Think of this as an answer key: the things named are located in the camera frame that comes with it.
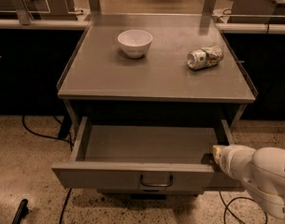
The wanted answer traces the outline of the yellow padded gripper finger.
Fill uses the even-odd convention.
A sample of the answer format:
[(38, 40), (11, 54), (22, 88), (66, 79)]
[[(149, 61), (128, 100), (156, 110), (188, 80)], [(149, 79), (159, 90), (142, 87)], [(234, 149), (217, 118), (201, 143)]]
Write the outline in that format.
[(221, 152), (225, 149), (223, 145), (214, 145), (213, 146), (213, 158), (214, 161), (219, 164), (221, 159)]

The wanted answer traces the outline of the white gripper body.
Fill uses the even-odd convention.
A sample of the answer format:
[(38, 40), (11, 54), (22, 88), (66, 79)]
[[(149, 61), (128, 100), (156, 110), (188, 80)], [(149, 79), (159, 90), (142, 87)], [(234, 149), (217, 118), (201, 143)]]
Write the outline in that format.
[(255, 149), (240, 145), (226, 146), (221, 150), (219, 166), (221, 170), (232, 179), (240, 181), (242, 173), (251, 161)]

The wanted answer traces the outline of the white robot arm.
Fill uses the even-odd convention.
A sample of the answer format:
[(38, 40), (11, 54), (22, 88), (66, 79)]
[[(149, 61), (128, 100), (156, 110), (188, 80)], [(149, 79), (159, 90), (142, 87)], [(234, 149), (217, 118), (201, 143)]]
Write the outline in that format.
[(213, 157), (267, 214), (285, 220), (285, 149), (215, 145)]

